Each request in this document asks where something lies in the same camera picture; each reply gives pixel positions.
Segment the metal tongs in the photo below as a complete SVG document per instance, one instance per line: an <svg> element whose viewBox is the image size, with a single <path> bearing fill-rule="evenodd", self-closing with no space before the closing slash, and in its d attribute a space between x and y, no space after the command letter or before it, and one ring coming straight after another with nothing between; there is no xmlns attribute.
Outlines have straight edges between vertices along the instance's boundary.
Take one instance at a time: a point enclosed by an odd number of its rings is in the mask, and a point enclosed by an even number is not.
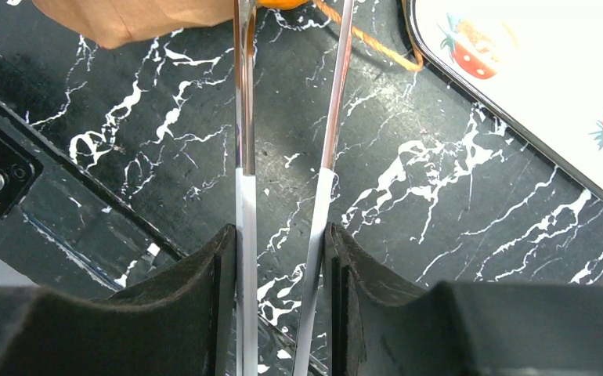
<svg viewBox="0 0 603 376"><path fill-rule="evenodd" d="M234 74L236 88L236 220L237 220L237 373L258 373L257 190L255 174L254 61L255 1L233 3ZM294 375L308 373L323 233L327 224L339 114L351 56L354 3L343 4L337 57L327 113L309 249L294 348Z"/></svg>

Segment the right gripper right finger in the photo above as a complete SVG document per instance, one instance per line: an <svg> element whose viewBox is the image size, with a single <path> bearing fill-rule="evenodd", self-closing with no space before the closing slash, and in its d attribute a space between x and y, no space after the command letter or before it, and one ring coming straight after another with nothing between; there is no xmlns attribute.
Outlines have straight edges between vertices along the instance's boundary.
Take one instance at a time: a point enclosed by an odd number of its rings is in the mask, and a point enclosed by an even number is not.
<svg viewBox="0 0 603 376"><path fill-rule="evenodd" d="M323 257L332 375L603 375L603 285L424 290L337 224Z"/></svg>

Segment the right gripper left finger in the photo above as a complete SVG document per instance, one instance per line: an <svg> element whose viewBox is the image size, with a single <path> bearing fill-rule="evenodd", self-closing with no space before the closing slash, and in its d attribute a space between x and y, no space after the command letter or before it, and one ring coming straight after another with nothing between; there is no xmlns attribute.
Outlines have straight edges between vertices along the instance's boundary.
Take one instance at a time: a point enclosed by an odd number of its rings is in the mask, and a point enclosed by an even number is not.
<svg viewBox="0 0 603 376"><path fill-rule="evenodd" d="M237 232L109 298L0 287L0 375L223 375Z"/></svg>

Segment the red brown paper bag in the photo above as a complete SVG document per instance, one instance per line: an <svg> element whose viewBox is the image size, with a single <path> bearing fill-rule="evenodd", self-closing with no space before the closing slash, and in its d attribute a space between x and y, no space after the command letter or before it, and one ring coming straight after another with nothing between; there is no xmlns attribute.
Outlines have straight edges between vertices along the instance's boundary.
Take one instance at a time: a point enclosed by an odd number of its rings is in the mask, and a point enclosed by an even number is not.
<svg viewBox="0 0 603 376"><path fill-rule="evenodd" d="M38 0L34 5L105 49L180 28L214 27L234 18L234 2L219 0Z"/></svg>

